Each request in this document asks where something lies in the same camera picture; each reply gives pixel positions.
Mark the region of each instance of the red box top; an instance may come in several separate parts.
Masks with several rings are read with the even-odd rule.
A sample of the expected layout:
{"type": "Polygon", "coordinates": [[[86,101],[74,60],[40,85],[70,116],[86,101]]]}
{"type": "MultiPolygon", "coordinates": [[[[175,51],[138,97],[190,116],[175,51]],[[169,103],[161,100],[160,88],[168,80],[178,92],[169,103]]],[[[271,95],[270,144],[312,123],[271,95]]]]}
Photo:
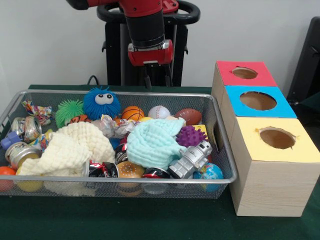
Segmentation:
{"type": "Polygon", "coordinates": [[[224,85],[276,87],[263,61],[217,61],[224,85]]]}

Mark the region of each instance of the white wall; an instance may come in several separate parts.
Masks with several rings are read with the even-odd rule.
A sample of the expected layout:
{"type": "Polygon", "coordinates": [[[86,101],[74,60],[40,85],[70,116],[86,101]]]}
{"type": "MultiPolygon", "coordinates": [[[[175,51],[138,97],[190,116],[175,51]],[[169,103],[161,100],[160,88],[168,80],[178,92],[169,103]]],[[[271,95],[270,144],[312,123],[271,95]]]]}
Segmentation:
{"type": "Polygon", "coordinates": [[[213,63],[264,61],[286,95],[320,0],[191,0],[201,19],[190,25],[183,85],[210,86],[213,63]]]}
{"type": "MultiPolygon", "coordinates": [[[[286,94],[320,0],[190,0],[201,19],[190,25],[183,86],[212,84],[216,60],[265,61],[286,94]]],[[[0,112],[30,84],[106,83],[104,23],[96,10],[65,0],[2,0],[0,112]]]]}

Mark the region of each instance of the purple spiky ball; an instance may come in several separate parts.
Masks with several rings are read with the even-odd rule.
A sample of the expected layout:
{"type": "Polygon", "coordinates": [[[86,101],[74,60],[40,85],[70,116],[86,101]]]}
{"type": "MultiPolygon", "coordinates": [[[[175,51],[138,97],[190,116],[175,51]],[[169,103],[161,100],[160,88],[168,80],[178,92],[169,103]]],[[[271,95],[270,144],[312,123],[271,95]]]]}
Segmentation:
{"type": "Polygon", "coordinates": [[[184,147],[197,146],[205,140],[207,135],[200,129],[196,130],[194,126],[184,126],[176,136],[176,142],[184,147]]]}

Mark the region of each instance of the wooden box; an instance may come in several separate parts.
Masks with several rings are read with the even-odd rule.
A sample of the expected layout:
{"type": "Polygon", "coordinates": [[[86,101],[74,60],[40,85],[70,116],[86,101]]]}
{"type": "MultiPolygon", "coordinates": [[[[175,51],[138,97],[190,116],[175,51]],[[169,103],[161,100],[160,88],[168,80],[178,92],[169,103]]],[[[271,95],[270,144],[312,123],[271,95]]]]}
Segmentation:
{"type": "Polygon", "coordinates": [[[236,214],[301,216],[320,174],[320,153],[299,120],[236,117],[230,144],[236,214]]]}
{"type": "Polygon", "coordinates": [[[277,86],[263,62],[217,61],[212,92],[221,107],[225,86],[277,86]]]}
{"type": "Polygon", "coordinates": [[[296,118],[287,100],[276,86],[224,86],[221,115],[229,141],[236,116],[296,118]]]}

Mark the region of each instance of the silver toy robot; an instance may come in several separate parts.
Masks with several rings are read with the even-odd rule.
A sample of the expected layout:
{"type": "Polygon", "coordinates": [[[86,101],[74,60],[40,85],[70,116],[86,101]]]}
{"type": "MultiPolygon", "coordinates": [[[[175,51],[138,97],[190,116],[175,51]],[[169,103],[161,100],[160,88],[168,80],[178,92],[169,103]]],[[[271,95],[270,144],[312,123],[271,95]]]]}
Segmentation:
{"type": "Polygon", "coordinates": [[[201,141],[197,146],[189,146],[180,160],[170,165],[168,171],[175,179],[189,179],[208,163],[207,156],[212,152],[208,141],[201,141]]]}

